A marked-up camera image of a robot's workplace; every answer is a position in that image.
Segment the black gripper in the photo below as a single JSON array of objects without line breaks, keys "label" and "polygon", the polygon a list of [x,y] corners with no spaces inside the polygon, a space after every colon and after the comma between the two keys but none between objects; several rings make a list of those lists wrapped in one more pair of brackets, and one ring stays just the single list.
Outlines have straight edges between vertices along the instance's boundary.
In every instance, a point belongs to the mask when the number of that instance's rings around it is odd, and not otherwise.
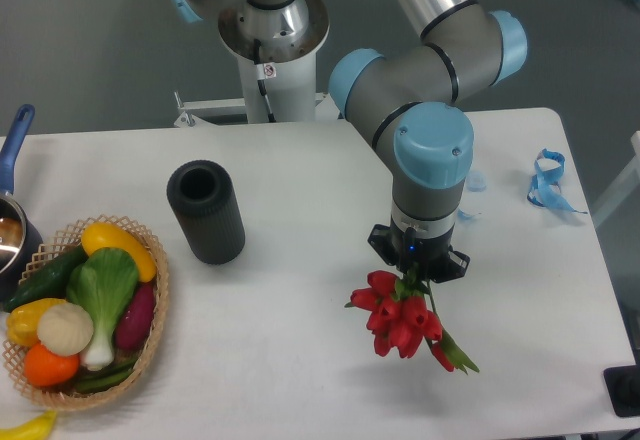
[{"label": "black gripper", "polygon": [[434,238],[414,227],[402,231],[397,225],[376,224],[368,243],[389,266],[403,274],[413,272],[419,280],[444,283],[465,276],[470,257],[450,244],[453,229]]}]

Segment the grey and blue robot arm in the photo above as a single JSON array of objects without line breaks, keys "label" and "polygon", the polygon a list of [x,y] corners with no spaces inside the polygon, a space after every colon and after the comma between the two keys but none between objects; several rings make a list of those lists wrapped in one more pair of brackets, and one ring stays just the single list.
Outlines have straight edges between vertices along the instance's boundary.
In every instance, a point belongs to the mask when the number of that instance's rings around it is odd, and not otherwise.
[{"label": "grey and blue robot arm", "polygon": [[[474,132],[459,100],[524,64],[520,22],[477,0],[398,0],[419,45],[397,58],[359,49],[334,67],[328,92],[339,112],[392,175],[391,219],[370,245],[420,281],[466,273],[452,248]],[[251,123],[309,120],[316,106],[316,54],[329,32],[322,0],[172,0],[182,18],[217,22],[236,58]]]}]

